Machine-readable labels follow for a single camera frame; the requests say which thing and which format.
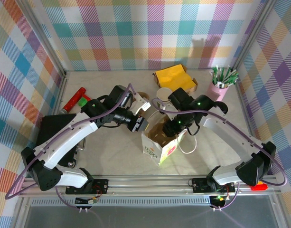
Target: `pink cup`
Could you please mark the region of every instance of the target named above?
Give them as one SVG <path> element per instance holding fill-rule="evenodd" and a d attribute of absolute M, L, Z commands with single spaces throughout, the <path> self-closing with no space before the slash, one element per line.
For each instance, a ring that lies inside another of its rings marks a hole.
<path fill-rule="evenodd" d="M 210 85 L 207 88 L 207 96 L 211 98 L 213 101 L 222 101 L 228 88 L 229 87 L 225 89 L 219 89 L 211 81 Z"/>

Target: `yellow napkin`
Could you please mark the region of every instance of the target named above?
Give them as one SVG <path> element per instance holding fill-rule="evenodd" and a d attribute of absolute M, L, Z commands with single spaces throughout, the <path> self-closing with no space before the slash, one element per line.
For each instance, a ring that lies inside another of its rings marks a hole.
<path fill-rule="evenodd" d="M 195 86 L 191 77 L 184 71 L 181 64 L 156 72 L 160 87 L 166 87 L 175 91 L 178 88 L 188 90 Z"/>

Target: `paper bag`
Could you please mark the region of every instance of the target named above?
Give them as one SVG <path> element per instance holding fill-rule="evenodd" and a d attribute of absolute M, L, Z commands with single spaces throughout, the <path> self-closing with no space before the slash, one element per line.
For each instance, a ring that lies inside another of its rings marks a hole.
<path fill-rule="evenodd" d="M 162 131 L 167 120 L 169 120 L 167 115 L 155 112 L 148 119 L 149 126 L 141 135 L 143 153 L 149 155 L 157 165 L 160 165 L 175 151 L 178 142 L 180 143 L 187 133 L 186 129 L 183 130 L 178 135 L 178 141 L 176 137 L 167 137 Z"/>

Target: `gray floor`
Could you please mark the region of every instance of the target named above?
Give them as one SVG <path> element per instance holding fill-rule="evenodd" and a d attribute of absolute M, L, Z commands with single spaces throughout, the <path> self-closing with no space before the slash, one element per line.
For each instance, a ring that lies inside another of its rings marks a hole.
<path fill-rule="evenodd" d="M 158 86 L 153 80 L 153 71 L 102 71 L 71 72 L 64 95 L 64 103 L 80 88 L 86 88 L 91 98 L 109 94 L 115 85 L 127 86 L 132 83 L 136 91 L 143 91 L 153 99 Z M 189 75 L 198 81 L 194 98 L 205 94 L 210 74 L 208 70 L 189 70 Z M 229 108 L 228 119 L 244 132 L 246 123 L 234 86 L 230 87 L 224 100 Z M 76 107 L 72 112 L 79 112 Z M 154 112 L 151 107 L 146 117 Z M 115 174 L 207 174 L 217 165 L 228 165 L 239 161 L 238 155 L 209 129 L 201 128 L 197 134 L 197 149 L 192 154 L 177 150 L 159 167 L 142 153 L 141 133 L 131 133 L 126 126 L 116 129 L 100 128 L 89 135 L 86 149 L 78 155 L 78 167 L 86 168 L 93 175 Z M 187 135 L 182 148 L 190 151 L 194 147 L 193 137 Z"/>

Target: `aluminum frame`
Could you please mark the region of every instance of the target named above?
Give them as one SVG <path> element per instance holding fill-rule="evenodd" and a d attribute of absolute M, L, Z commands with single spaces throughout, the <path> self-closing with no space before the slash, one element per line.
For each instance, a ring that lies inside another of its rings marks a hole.
<path fill-rule="evenodd" d="M 248 128 L 249 134 L 254 136 L 255 132 L 254 132 L 254 130 L 252 128 L 250 117 L 247 114 L 248 112 L 247 112 L 247 109 L 246 109 L 246 105 L 244 103 L 243 96 L 242 96 L 242 93 L 240 91 L 238 83 L 235 84 L 235 88 L 236 88 L 236 91 L 238 93 L 238 98 L 239 98 L 239 101 L 240 101 L 240 106 L 241 106 L 241 109 L 242 109 L 242 113 L 244 115 L 244 120 L 245 120 L 245 123 L 246 123 L 246 127 Z"/>
<path fill-rule="evenodd" d="M 68 82 L 68 78 L 66 76 L 61 79 L 61 83 L 60 83 L 61 86 L 60 86 L 59 93 L 56 99 L 56 103 L 54 104 L 54 107 L 53 107 L 52 115 L 56 115 L 58 111 L 61 109 L 61 104 L 63 102 L 63 96 L 64 96 L 65 89 L 67 86 L 67 82 Z"/>
<path fill-rule="evenodd" d="M 233 69 L 238 69 L 240 65 L 242 64 L 243 60 L 245 59 L 247 53 L 249 52 L 252 44 L 257 38 L 257 35 L 259 34 L 260 30 L 262 29 L 265 21 L 267 20 L 268 16 L 270 15 L 270 12 L 274 8 L 277 0 L 267 0 L 265 5 L 263 6 L 260 15 L 254 25 L 254 28 L 252 32 L 250 33 L 249 37 L 247 38 L 237 60 L 235 61 L 233 65 Z"/>
<path fill-rule="evenodd" d="M 31 198 L 19 197 L 16 207 L 14 209 L 10 228 L 23 228 L 25 226 L 28 212 L 30 209 Z"/>
<path fill-rule="evenodd" d="M 218 193 L 193 193 L 193 189 L 188 185 L 191 178 L 205 178 L 203 175 L 104 175 L 93 176 L 94 179 L 108 179 L 108 191 L 103 197 L 112 196 L 186 196 L 186 195 L 206 195 L 214 196 Z M 267 181 L 276 182 L 274 176 L 266 176 Z M 26 178 L 23 188 L 34 184 L 32 178 Z M 66 187 L 58 187 L 63 197 Z M 251 191 L 245 183 L 240 184 L 238 195 L 270 195 L 280 193 L 280 188 L 269 186 L 266 191 Z M 52 197 L 56 196 L 55 188 L 41 191 L 38 186 L 34 186 L 20 194 L 20 197 Z M 68 195 L 70 197 L 92 197 L 92 195 Z"/>
<path fill-rule="evenodd" d="M 62 75 L 62 77 L 65 77 L 66 71 L 64 70 L 58 56 L 51 46 L 29 3 L 26 0 L 16 0 L 16 2 L 22 10 L 24 16 L 27 18 L 27 21 L 30 23 L 32 29 L 34 30 L 37 38 L 47 52 L 49 58 L 58 69 L 58 72 Z"/>

